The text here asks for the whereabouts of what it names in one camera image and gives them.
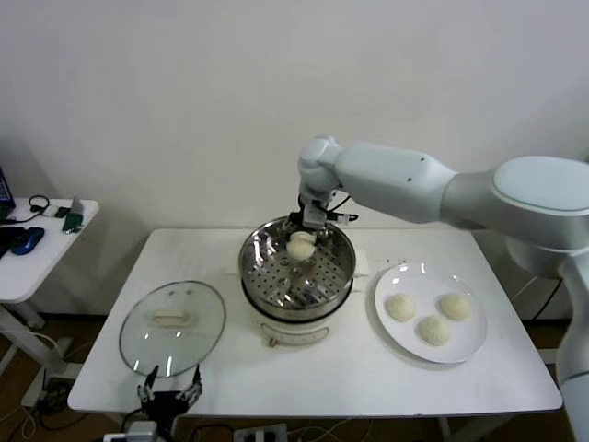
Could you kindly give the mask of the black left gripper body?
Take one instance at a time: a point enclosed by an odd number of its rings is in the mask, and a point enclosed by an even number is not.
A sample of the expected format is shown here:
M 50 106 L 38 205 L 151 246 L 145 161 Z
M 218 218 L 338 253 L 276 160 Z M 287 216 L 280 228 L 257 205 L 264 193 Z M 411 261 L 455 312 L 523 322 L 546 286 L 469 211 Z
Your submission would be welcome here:
M 156 423 L 158 434 L 171 436 L 176 419 L 189 410 L 179 391 L 157 391 L 140 397 L 140 405 L 149 421 Z

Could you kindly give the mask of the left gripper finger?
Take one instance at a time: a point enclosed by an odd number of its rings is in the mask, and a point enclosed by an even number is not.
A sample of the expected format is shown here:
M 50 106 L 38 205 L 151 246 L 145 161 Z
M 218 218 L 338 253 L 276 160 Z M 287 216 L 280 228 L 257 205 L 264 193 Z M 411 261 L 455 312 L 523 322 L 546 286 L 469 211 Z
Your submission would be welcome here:
M 159 365 L 155 365 L 153 370 L 147 375 L 144 384 L 137 386 L 137 396 L 139 398 L 140 403 L 148 403 L 155 399 L 153 386 L 157 378 L 158 369 Z
M 194 374 L 191 380 L 191 384 L 182 390 L 178 399 L 184 402 L 186 405 L 194 405 L 197 400 L 202 396 L 202 375 L 200 366 L 197 365 L 194 370 Z

